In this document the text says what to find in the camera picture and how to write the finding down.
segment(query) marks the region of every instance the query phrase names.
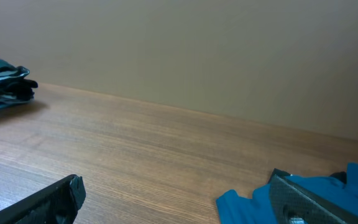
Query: wood grain surface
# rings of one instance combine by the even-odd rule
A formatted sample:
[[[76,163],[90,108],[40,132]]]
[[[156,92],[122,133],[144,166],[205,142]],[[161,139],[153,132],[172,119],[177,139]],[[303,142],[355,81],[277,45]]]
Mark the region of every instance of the wood grain surface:
[[[358,142],[41,85],[0,111],[0,210],[82,175],[76,223],[219,223],[215,199],[250,196],[273,168],[328,175],[358,162]]]

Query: dark blue fabric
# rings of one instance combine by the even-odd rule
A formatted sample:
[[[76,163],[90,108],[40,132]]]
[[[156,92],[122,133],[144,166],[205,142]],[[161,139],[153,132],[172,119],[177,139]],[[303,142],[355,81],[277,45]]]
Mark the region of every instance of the dark blue fabric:
[[[358,164],[347,165],[347,184],[333,177],[286,178],[358,216]],[[238,196],[235,190],[220,196],[216,205],[221,223],[277,223],[270,205],[269,187],[267,184],[254,190],[252,199]]]

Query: black object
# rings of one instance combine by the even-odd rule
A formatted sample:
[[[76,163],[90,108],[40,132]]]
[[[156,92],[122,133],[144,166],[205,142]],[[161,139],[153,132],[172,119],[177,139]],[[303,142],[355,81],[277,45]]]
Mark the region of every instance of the black object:
[[[75,174],[0,211],[0,224],[71,224],[85,201],[82,177]]]
[[[291,174],[287,171],[284,171],[284,170],[280,170],[280,169],[277,169],[277,168],[274,168],[272,174],[270,175],[270,178],[268,179],[268,184],[272,181],[273,177],[277,175],[279,177],[287,177],[287,176],[291,176]]]
[[[358,224],[357,216],[277,175],[270,181],[269,199],[279,224]]]

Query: black fabric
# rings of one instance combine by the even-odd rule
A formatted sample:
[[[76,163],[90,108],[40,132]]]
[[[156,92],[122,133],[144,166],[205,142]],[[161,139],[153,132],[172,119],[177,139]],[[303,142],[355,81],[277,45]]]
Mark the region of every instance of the black fabric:
[[[344,171],[333,173],[333,174],[330,175],[330,177],[337,178],[338,180],[340,180],[344,184],[347,183],[347,174]]]

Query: stacked fabric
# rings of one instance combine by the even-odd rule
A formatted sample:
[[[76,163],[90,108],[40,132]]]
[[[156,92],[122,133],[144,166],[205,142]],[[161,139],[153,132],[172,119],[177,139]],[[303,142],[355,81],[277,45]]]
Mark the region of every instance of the stacked fabric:
[[[14,67],[0,59],[0,108],[28,103],[34,98],[32,89],[38,84],[25,79],[29,73],[22,66]]]

